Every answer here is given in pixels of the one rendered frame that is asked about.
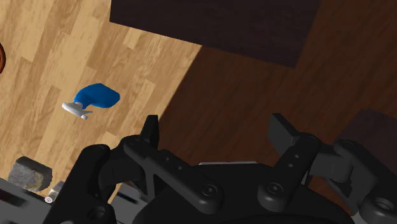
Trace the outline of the grey sponge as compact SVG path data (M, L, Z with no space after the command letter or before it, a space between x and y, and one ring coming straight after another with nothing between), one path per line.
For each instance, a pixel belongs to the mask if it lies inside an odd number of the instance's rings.
M7 181L25 190L40 192L50 186L52 178L52 168L22 156L12 165Z

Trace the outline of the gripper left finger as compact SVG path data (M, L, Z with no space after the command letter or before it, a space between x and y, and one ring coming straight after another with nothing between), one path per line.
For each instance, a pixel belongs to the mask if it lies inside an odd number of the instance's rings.
M157 196L158 176L201 213L217 213L224 198L222 187L173 153L158 150L158 137L158 117L149 115L141 133L127 137L122 147L126 165L135 162L144 171L148 198ZM108 199L117 180L105 170L116 152L105 144L84 148L43 224L116 224Z

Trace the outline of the brown round object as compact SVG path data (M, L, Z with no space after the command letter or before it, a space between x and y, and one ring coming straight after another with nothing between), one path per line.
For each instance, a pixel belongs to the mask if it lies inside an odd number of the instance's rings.
M6 64L6 54L2 44L0 44L0 74L2 73Z

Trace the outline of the small white cylinder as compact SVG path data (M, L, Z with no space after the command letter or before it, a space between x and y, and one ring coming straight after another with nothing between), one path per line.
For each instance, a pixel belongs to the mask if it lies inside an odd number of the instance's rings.
M64 181L59 181L50 191L49 194L45 197L45 202L48 204L53 203L59 192L61 191L62 187L64 185Z

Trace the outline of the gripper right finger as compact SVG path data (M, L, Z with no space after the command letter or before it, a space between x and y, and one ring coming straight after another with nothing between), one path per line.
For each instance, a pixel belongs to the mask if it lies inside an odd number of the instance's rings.
M258 187L265 209L285 211L298 187L319 176L366 224L397 224L397 175L359 143L342 139L325 144L297 131L279 113L270 116L268 140L280 158Z

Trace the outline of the grey appliance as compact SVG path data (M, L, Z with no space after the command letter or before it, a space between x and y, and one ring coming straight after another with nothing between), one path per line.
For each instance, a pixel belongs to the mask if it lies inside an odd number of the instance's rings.
M0 178L0 224L42 224L53 203ZM138 190L122 184L111 203L116 224L132 224L146 204Z

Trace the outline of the blue spray bottle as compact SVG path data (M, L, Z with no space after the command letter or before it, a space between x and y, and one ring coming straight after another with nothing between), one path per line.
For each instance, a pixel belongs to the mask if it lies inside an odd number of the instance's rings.
M73 102L62 103L62 108L84 120L88 119L88 106L111 108L120 100L120 94L102 83L95 83L82 88L74 97Z

